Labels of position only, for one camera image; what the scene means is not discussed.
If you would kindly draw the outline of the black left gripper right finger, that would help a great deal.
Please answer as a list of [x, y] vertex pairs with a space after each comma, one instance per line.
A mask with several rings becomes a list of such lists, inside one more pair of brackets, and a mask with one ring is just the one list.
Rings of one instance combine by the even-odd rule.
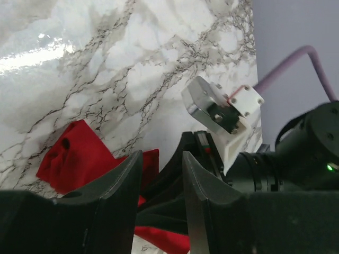
[[191, 253], [338, 253], [338, 192], [241, 193], [183, 154]]

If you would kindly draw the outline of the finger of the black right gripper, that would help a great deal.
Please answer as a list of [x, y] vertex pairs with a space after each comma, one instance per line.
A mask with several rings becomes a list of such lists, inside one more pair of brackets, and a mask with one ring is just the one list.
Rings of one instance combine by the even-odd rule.
[[192, 132], [182, 133], [173, 156], [159, 174], [141, 191], [146, 202], [138, 208], [136, 226], [148, 226], [188, 234], [183, 195], [183, 152], [197, 152]]

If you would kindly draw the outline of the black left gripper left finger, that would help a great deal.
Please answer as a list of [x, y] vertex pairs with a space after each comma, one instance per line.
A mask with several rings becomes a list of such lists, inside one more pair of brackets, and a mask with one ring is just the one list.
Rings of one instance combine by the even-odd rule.
[[1, 192], [1, 253], [131, 253], [142, 152], [61, 198]]

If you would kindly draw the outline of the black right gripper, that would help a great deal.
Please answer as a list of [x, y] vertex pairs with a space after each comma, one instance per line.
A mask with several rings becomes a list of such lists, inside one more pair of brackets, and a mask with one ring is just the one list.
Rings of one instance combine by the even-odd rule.
[[196, 159], [205, 170], [239, 192], [278, 192], [284, 190], [284, 181], [279, 178], [278, 166], [269, 148], [262, 145], [257, 153], [241, 152], [224, 174], [224, 164], [211, 134], [206, 131], [194, 133], [200, 155]]

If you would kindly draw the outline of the red cloth napkin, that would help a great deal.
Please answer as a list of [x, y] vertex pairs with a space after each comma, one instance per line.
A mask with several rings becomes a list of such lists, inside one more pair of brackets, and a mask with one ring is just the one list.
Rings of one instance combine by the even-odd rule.
[[[114, 169], [125, 160], [115, 158], [84, 120], [72, 122], [44, 156], [36, 176], [57, 193], [67, 194]], [[165, 253], [188, 253], [187, 235], [137, 226], [135, 234]]]

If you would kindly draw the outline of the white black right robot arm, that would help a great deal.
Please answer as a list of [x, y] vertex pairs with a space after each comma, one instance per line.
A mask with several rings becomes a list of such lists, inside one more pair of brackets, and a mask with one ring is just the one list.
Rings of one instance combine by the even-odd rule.
[[290, 120], [275, 150], [240, 153], [225, 170], [210, 133], [184, 132], [165, 168], [142, 191], [137, 226], [187, 234], [183, 152], [242, 193], [338, 190], [338, 102], [325, 103]]

